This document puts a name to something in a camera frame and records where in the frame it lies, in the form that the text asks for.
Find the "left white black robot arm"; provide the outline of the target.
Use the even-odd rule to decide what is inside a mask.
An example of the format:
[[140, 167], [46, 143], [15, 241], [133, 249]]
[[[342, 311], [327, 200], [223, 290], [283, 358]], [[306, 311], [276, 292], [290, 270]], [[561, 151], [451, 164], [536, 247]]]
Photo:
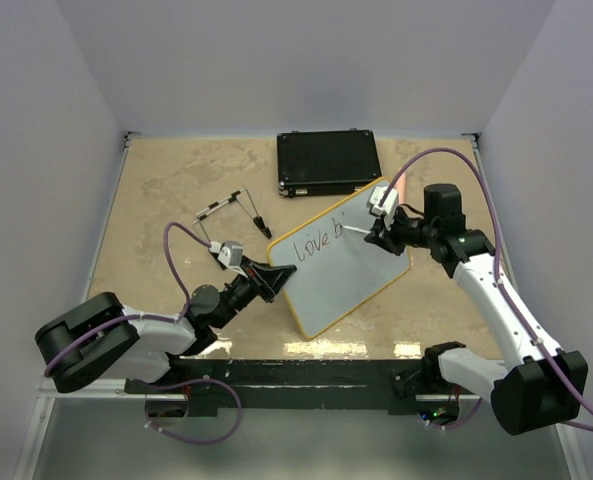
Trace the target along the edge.
[[218, 329], [257, 298], [273, 302], [296, 271], [294, 265], [272, 266], [243, 257], [232, 282], [222, 289], [196, 288], [187, 310], [177, 317], [137, 311], [113, 292], [98, 294], [36, 332], [44, 376], [60, 393], [121, 378], [172, 392], [183, 380], [183, 368], [174, 358], [194, 356], [213, 345]]

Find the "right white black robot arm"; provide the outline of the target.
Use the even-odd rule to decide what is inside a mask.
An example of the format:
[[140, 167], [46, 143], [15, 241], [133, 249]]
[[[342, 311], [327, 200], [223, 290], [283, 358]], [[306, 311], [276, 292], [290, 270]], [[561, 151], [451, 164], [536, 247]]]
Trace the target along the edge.
[[375, 187], [367, 200], [375, 219], [366, 242], [394, 255], [424, 248], [469, 296], [500, 348], [501, 363], [456, 341], [426, 348], [414, 383], [435, 393], [460, 386], [490, 404], [511, 435], [571, 421], [580, 412], [588, 365], [566, 352], [526, 308], [480, 230], [466, 225], [462, 197], [453, 184], [424, 190], [424, 210], [409, 216], [396, 190]]

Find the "yellow framed whiteboard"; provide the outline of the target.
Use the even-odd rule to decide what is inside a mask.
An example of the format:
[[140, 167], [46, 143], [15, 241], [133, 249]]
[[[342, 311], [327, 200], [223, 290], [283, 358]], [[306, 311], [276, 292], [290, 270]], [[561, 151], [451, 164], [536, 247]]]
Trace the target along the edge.
[[283, 292], [305, 339], [325, 332], [410, 270], [408, 253], [395, 256], [342, 228], [371, 228], [367, 200], [375, 186], [388, 185], [378, 178], [267, 247], [271, 265], [297, 267]]

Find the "red white marker pen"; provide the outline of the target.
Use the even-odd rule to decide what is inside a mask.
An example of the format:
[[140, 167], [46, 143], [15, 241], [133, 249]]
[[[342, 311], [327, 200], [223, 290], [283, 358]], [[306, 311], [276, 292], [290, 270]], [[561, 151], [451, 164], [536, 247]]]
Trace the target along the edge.
[[354, 232], [354, 233], [358, 233], [358, 234], [361, 234], [363, 236], [369, 235], [371, 233], [370, 230], [361, 229], [361, 228], [354, 227], [354, 226], [349, 226], [349, 225], [343, 225], [342, 228], [343, 228], [343, 230], [351, 231], [351, 232]]

